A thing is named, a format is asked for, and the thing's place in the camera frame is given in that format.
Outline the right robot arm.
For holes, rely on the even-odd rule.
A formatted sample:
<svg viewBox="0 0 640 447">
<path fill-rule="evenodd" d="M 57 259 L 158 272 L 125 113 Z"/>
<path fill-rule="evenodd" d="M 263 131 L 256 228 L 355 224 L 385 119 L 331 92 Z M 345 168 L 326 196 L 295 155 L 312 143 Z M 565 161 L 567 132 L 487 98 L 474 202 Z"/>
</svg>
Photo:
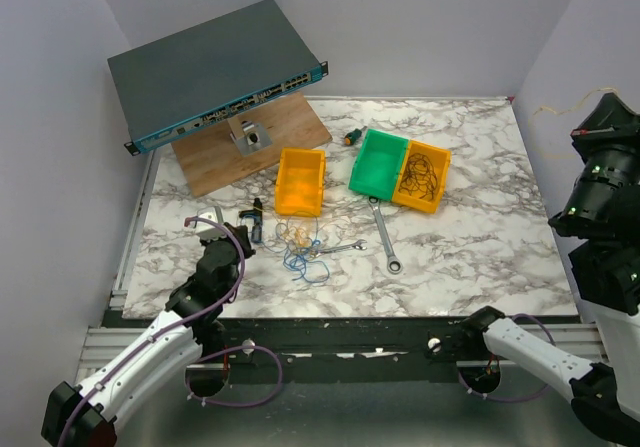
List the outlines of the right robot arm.
<svg viewBox="0 0 640 447">
<path fill-rule="evenodd" d="M 639 115 L 605 89 L 570 132 L 583 169 L 548 223 L 581 245 L 569 254 L 604 358 L 570 353 L 486 306 L 464 319 L 455 349 L 515 363 L 562 396 L 578 421 L 618 446 L 639 443 Z"/>
</svg>

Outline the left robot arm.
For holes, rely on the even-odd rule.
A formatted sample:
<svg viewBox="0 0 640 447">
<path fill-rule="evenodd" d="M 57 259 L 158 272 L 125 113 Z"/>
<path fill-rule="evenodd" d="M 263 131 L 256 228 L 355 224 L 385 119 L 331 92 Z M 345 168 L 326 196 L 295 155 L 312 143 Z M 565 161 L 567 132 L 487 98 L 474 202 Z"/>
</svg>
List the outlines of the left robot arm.
<svg viewBox="0 0 640 447">
<path fill-rule="evenodd" d="M 52 446 L 113 446 L 131 415 L 174 374 L 219 354 L 217 318 L 234 297 L 255 251 L 246 226 L 218 225 L 195 272 L 176 288 L 147 329 L 84 381 L 49 395 L 41 436 Z"/>
</svg>

